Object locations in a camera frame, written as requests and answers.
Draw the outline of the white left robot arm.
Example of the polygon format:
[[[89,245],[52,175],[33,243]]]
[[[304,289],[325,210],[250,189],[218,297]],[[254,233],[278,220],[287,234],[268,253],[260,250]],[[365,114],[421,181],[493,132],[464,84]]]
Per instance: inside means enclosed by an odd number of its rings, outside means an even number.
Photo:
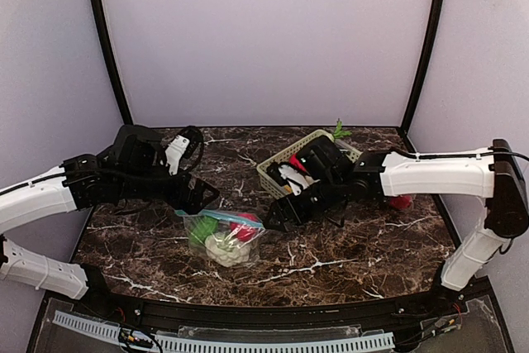
[[[44,217],[100,204],[138,199],[162,201],[197,214],[214,202],[216,188],[193,176],[204,152],[203,134],[186,126],[168,144],[147,126],[123,125],[97,155],[79,155],[1,192],[1,232]],[[107,290],[101,271],[26,250],[1,237],[1,278],[82,300]]]

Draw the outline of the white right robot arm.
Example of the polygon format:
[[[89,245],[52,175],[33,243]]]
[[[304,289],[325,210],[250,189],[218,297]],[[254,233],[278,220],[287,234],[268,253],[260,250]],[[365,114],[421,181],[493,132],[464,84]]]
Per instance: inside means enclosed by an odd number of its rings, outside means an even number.
[[[452,194],[481,198],[485,212],[474,230],[440,268],[436,284],[460,291],[507,242],[528,229],[528,198],[520,155],[503,139],[488,148],[420,154],[367,150],[357,160],[326,136],[296,154],[308,184],[291,167],[280,178],[292,192],[275,200],[263,221],[269,230],[290,231],[339,204],[410,194]]]

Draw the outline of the green leafy vegetable toy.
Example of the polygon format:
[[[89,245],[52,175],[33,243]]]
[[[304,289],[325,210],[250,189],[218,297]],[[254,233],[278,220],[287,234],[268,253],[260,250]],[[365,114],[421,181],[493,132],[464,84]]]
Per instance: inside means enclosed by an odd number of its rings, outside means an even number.
[[[189,242],[192,246],[202,246],[205,240],[217,231],[218,220],[204,217],[197,221],[189,232]]]

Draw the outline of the white green cabbage toy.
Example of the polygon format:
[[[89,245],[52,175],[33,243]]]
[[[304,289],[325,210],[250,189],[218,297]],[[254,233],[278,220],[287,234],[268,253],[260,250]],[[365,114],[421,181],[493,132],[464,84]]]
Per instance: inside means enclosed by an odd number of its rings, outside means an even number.
[[[250,258],[251,247],[224,232],[210,235],[204,245],[207,257],[227,268],[245,263]]]

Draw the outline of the round red fruit toy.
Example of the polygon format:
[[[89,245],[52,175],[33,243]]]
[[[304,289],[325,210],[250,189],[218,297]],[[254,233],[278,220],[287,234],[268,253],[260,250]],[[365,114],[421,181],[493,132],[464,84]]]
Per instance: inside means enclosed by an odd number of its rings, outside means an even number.
[[[290,156],[290,158],[288,159],[288,162],[294,166],[295,168],[301,170],[302,172],[306,173],[307,170],[305,169],[305,167],[302,165],[302,163],[298,160],[297,156],[295,154],[292,154]]]

